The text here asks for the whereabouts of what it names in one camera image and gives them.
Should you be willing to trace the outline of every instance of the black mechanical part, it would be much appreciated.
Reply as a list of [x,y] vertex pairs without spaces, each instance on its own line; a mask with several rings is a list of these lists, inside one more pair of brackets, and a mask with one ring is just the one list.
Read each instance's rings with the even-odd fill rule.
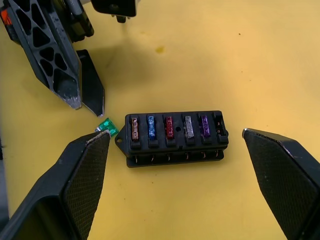
[[[149,138],[149,116],[154,116],[156,140]],[[190,139],[184,130],[185,116],[191,116],[194,137]],[[208,118],[211,135],[206,141],[203,141],[199,116]],[[174,139],[166,137],[166,117],[172,117]],[[138,119],[138,141],[132,139],[131,119],[134,118]],[[125,117],[125,126],[116,136],[115,144],[125,154],[129,168],[197,163],[223,159],[228,135],[221,111],[140,113]]]
[[110,135],[71,142],[34,184],[1,240],[86,240],[102,192]]
[[260,190],[288,240],[320,239],[320,163],[297,141],[245,129]]
[[136,0],[91,0],[91,2],[99,13],[130,18],[137,15]]
[[[34,74],[47,88],[72,108],[80,108],[82,101],[88,102],[81,94],[84,68],[92,73],[84,76],[94,78],[90,88],[99,87],[97,91],[104,93],[102,84],[96,84],[100,79],[93,64],[82,66],[72,45],[94,34],[79,0],[7,0],[5,7]],[[90,80],[84,80],[85,86],[90,85]],[[104,101],[104,97],[97,94],[94,102],[99,101]],[[90,110],[97,116],[103,112],[98,106]]]
[[16,44],[21,45],[20,44],[20,40],[18,38],[18,35],[16,33],[16,30],[15,30],[14,26],[12,25],[11,19],[8,16],[7,8],[4,7],[4,6],[0,7],[0,13],[1,13],[1,20],[2,20],[2,22],[4,24],[6,32],[9,35],[9,38],[13,42],[15,42]]
[[87,50],[76,51],[82,64],[82,103],[97,116],[105,114],[105,89]]

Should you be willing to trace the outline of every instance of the textured gripper pad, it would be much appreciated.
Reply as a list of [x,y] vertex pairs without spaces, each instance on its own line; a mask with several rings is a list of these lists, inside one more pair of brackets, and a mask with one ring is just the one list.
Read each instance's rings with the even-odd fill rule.
[[319,189],[278,142],[244,135],[260,190],[288,240],[297,240],[312,214]]
[[63,199],[82,240],[88,238],[103,188],[109,134],[91,142],[67,184]]

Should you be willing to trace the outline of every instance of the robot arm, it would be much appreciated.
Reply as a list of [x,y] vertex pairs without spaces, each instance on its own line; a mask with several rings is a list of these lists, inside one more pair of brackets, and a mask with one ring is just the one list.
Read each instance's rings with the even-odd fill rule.
[[[114,15],[121,23],[137,14],[136,0],[91,2],[98,12]],[[0,12],[10,39],[22,46],[36,78],[73,109],[84,104],[102,116],[105,89],[88,51],[75,51],[72,44],[94,34],[82,2],[0,0]]]

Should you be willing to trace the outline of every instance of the yellow table surface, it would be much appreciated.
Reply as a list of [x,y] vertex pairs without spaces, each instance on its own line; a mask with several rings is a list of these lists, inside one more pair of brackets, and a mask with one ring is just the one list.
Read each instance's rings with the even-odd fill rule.
[[[221,110],[219,162],[130,169],[112,139],[90,240],[284,240],[243,128],[298,140],[320,159],[320,1],[143,0],[125,25],[85,6],[105,117]],[[66,145],[103,120],[35,77],[0,24],[0,130],[10,215]]]

